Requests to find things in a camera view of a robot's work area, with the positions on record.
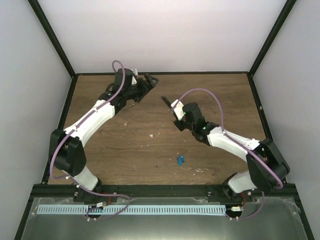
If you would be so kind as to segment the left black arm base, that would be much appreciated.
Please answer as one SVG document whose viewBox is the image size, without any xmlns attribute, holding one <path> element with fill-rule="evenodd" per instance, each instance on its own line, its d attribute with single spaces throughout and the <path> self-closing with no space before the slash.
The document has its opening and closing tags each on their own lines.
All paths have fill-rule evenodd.
<svg viewBox="0 0 320 240">
<path fill-rule="evenodd" d="M 102 184 L 101 182 L 97 183 L 97 186 L 91 190 L 93 193 L 89 193 L 87 190 L 84 190 L 81 186 L 78 186 L 76 183 L 71 184 L 75 189 L 74 199 L 78 199 L 83 202 L 107 202 L 112 203 L 117 200 L 117 196 L 114 196 L 118 193 L 119 187 L 114 184 Z"/>
</svg>

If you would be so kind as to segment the grey metal front plate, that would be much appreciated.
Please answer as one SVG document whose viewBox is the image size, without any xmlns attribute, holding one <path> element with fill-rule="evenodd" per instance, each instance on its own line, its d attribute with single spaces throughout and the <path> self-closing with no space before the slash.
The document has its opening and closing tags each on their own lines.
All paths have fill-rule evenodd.
<svg viewBox="0 0 320 240">
<path fill-rule="evenodd" d="M 23 240 L 305 240 L 295 202 L 256 198 L 245 205 L 244 218 L 225 215 L 70 215 L 37 214 L 39 205 L 90 205 L 71 198 L 37 198 L 31 226 Z M 120 199 L 111 205 L 218 205 L 200 198 Z"/>
</svg>

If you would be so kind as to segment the blue battery left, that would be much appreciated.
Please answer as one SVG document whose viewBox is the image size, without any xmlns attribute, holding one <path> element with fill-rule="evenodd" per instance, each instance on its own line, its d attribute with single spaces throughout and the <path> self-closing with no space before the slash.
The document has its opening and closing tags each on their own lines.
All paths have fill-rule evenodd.
<svg viewBox="0 0 320 240">
<path fill-rule="evenodd" d="M 180 156 L 177 158 L 177 161 L 178 161 L 178 165 L 181 167 L 181 166 L 182 166 L 183 161 L 182 161 L 182 159 L 181 159 L 181 157 L 180 157 Z"/>
</svg>

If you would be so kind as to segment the black aluminium frame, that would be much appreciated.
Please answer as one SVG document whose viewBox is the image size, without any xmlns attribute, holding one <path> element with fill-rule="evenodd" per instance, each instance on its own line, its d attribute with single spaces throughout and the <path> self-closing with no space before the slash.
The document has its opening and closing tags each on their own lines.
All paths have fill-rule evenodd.
<svg viewBox="0 0 320 240">
<path fill-rule="evenodd" d="M 55 51 L 57 52 L 59 58 L 61 59 L 65 69 L 69 73 L 71 77 L 71 83 L 69 86 L 69 90 L 66 96 L 66 100 L 63 106 L 63 110 L 59 119 L 58 128 L 61 129 L 63 124 L 66 122 L 67 114 L 71 105 L 72 97 L 74 95 L 74 91 L 76 88 L 76 84 L 79 78 L 79 74 L 75 73 L 70 61 L 68 60 L 63 47 L 61 46 L 54 30 L 52 29 L 49 20 L 47 19 L 40 3 L 37 0 L 30 0 L 29 5 L 31 6 L 33 12 L 38 18 L 42 28 L 45 30 L 46 35 L 51 41 Z M 268 120 L 266 118 L 264 109 L 261 104 L 260 96 L 258 94 L 256 84 L 254 82 L 254 75 L 260 67 L 263 59 L 267 55 L 270 47 L 272 46 L 274 40 L 276 39 L 279 31 L 281 30 L 283 24 L 291 13 L 293 7 L 295 6 L 296 1 L 287 0 L 280 11 L 270 33 L 268 34 L 265 42 L 261 50 L 259 51 L 252 67 L 245 74 L 248 79 L 248 83 L 250 86 L 250 90 L 253 95 L 253 99 L 255 105 L 257 107 L 257 111 L 259 114 L 260 121 L 262 123 L 264 134 L 267 138 L 272 138 L 271 130 L 268 124 Z M 35 198 L 62 198 L 62 197 L 70 197 L 72 191 L 76 188 L 73 185 L 67 184 L 53 184 L 49 185 L 49 166 L 50 161 L 47 161 L 45 166 L 44 174 L 41 179 L 41 183 L 35 184 L 32 187 L 32 191 L 30 193 L 28 202 L 26 204 L 24 213 L 22 215 L 18 230 L 15 235 L 16 240 L 22 240 L 27 238 L 27 230 L 31 227 L 31 210 L 32 204 L 34 204 Z M 179 197 L 182 198 L 191 198 L 191 197 L 204 197 L 209 200 L 209 202 L 217 202 L 217 203 L 226 203 L 232 204 L 232 200 L 224 199 L 222 196 L 218 195 L 222 191 L 221 184 L 194 184 L 194 185 L 186 185 L 186 184 L 176 184 L 176 185 L 102 185 L 102 188 L 105 190 L 124 190 L 126 193 L 133 194 L 135 197 L 146 197 L 146 198 L 171 198 L 177 199 Z M 298 210 L 298 216 L 302 224 L 303 232 L 306 235 L 308 240 L 314 239 L 313 232 L 311 230 L 308 218 L 306 216 L 305 210 L 303 208 L 303 204 L 301 202 L 297 187 L 294 183 L 285 183 L 284 187 L 280 190 L 274 190 L 273 192 L 268 194 L 268 197 L 279 197 L 282 200 L 292 198 L 295 203 L 295 208 Z"/>
</svg>

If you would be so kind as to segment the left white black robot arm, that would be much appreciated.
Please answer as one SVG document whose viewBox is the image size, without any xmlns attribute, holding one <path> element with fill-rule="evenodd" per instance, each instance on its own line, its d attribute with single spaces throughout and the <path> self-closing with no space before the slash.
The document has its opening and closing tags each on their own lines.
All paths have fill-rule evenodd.
<svg viewBox="0 0 320 240">
<path fill-rule="evenodd" d="M 108 120 L 112 119 L 128 101 L 139 103 L 159 80 L 146 73 L 139 77 L 136 70 L 118 69 L 114 82 L 109 84 L 93 107 L 78 121 L 64 130 L 55 129 L 50 135 L 49 160 L 50 176 L 53 169 L 64 173 L 84 188 L 89 201 L 97 202 L 102 196 L 101 180 L 87 167 L 84 147 L 93 134 Z"/>
</svg>

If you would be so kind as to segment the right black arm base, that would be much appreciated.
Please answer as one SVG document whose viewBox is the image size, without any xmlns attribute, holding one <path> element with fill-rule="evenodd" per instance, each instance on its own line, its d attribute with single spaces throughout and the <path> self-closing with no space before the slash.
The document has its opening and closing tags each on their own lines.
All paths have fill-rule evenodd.
<svg viewBox="0 0 320 240">
<path fill-rule="evenodd" d="M 242 203 L 246 200 L 252 201 L 250 196 L 247 196 L 244 192 L 235 193 L 228 185 L 228 181 L 231 178 L 227 178 L 221 184 L 213 184 L 207 182 L 206 192 L 209 202 L 219 202 L 219 203 Z"/>
</svg>

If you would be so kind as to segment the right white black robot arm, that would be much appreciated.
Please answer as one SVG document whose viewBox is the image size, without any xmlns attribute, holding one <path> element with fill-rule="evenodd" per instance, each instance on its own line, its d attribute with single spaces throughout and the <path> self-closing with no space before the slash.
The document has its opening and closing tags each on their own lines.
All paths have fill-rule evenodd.
<svg viewBox="0 0 320 240">
<path fill-rule="evenodd" d="M 290 167 L 273 140 L 246 138 L 224 130 L 222 125 L 206 121 L 195 102 L 182 104 L 175 100 L 169 104 L 180 130 L 188 130 L 200 143 L 220 148 L 246 162 L 248 170 L 231 175 L 222 188 L 223 198 L 236 200 L 240 193 L 258 189 L 269 193 L 283 186 L 283 180 L 290 173 Z"/>
</svg>

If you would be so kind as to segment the blue battery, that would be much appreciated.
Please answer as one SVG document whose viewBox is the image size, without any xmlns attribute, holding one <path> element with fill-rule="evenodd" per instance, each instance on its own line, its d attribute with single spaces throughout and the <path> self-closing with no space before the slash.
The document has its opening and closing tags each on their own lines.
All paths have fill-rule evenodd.
<svg viewBox="0 0 320 240">
<path fill-rule="evenodd" d="M 181 154 L 179 157 L 180 157 L 181 162 L 184 163 L 185 162 L 185 158 L 183 157 L 183 155 Z"/>
<path fill-rule="evenodd" d="M 178 165 L 181 167 L 181 166 L 182 166 L 183 161 L 182 161 L 182 159 L 181 159 L 181 157 L 180 157 L 180 156 L 177 158 L 177 161 L 178 161 Z"/>
</svg>

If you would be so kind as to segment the black remote control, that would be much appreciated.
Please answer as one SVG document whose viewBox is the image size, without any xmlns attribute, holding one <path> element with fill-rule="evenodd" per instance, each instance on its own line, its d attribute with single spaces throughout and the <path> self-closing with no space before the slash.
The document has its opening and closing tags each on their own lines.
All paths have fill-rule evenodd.
<svg viewBox="0 0 320 240">
<path fill-rule="evenodd" d="M 168 109 L 172 112 L 173 111 L 173 107 L 172 107 L 171 102 L 168 100 L 168 98 L 166 96 L 162 95 L 161 99 L 163 100 L 165 105 L 168 107 Z"/>
</svg>

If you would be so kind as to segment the blue battery right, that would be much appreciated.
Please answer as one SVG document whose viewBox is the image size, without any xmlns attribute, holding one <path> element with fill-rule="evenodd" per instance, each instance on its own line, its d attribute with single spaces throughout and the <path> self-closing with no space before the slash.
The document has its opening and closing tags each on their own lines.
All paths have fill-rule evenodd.
<svg viewBox="0 0 320 240">
<path fill-rule="evenodd" d="M 185 158 L 183 157 L 183 155 L 181 154 L 179 157 L 180 157 L 181 162 L 184 163 L 185 162 Z"/>
</svg>

